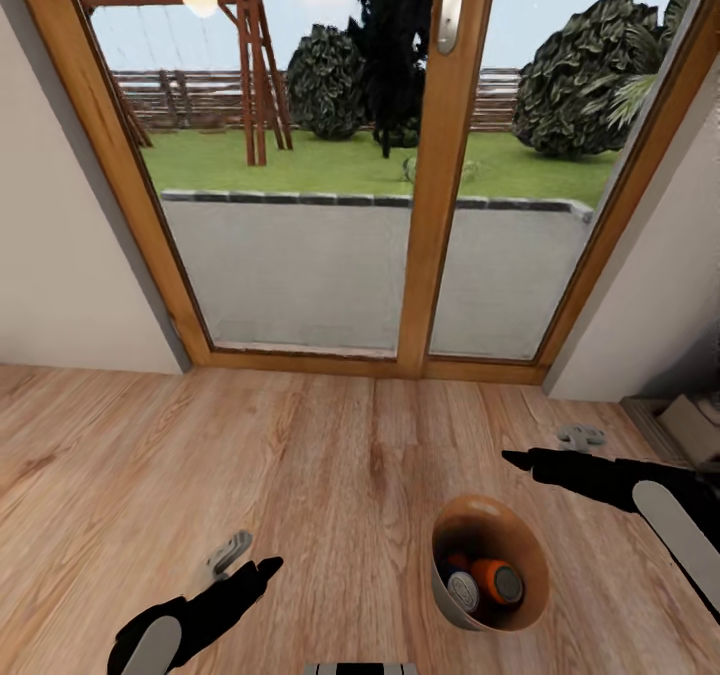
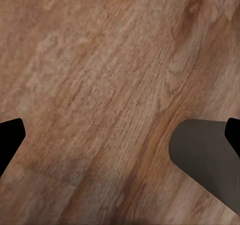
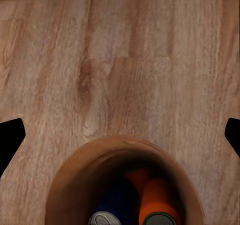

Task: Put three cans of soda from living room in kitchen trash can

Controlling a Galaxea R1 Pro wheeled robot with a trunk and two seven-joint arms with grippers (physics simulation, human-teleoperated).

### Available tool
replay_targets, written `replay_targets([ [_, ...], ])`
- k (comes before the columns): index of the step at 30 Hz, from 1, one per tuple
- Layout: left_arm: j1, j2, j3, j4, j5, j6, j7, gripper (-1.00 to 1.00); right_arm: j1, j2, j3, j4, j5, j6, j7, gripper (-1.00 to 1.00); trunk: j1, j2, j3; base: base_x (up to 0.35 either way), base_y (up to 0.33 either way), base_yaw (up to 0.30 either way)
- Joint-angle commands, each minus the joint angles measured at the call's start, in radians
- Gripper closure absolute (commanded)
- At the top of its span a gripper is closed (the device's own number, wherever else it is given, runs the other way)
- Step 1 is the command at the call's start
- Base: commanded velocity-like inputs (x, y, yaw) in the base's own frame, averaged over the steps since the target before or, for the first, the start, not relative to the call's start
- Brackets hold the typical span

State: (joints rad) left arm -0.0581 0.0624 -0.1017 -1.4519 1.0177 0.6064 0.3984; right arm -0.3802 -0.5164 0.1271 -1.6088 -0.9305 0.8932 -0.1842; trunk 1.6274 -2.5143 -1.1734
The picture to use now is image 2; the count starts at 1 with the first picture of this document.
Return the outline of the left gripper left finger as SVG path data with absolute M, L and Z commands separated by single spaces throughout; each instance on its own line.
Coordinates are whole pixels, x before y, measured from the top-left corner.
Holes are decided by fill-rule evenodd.
M 0 177 L 26 137 L 21 118 L 0 123 Z

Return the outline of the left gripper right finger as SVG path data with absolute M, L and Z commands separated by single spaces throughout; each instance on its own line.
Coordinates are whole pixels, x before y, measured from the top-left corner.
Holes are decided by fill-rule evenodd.
M 240 120 L 229 118 L 224 135 L 240 157 Z

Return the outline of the trash can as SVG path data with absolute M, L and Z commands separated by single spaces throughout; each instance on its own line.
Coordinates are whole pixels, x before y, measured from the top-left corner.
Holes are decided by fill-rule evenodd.
M 186 119 L 173 131 L 170 159 L 240 216 L 240 157 L 225 136 L 226 121 Z

